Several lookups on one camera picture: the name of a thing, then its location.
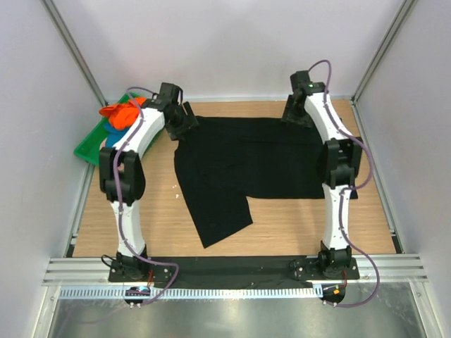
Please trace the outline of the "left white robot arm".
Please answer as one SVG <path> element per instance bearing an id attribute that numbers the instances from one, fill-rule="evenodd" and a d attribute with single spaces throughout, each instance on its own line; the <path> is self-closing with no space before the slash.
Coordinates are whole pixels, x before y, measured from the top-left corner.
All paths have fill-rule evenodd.
<path id="1" fill-rule="evenodd" d="M 100 190 L 113 209 L 119 238 L 116 257 L 110 263 L 110 282 L 140 282 L 151 270 L 140 221 L 140 199 L 146 188 L 144 153 L 162 130 L 178 140 L 198 125 L 189 102 L 148 100 L 125 135 L 100 150 Z"/>

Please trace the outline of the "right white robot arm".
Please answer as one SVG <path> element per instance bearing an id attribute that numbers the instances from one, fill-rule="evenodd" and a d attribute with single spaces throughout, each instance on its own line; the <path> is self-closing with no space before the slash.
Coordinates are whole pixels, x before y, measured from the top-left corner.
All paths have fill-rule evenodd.
<path id="1" fill-rule="evenodd" d="M 362 148 L 354 141 L 323 92 L 297 89 L 288 96 L 282 120 L 315 127 L 323 146 L 318 173 L 326 200 L 326 226 L 317 258 L 317 269 L 327 279 L 338 279 L 351 267 L 349 204 L 358 176 Z"/>

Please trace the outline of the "black t shirt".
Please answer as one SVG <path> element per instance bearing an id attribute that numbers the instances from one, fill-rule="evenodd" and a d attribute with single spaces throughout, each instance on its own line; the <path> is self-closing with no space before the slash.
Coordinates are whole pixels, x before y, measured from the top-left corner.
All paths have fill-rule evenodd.
<path id="1" fill-rule="evenodd" d="M 315 127 L 277 118 L 197 117 L 175 150 L 175 173 L 202 246 L 252 224 L 249 197 L 323 199 Z"/>

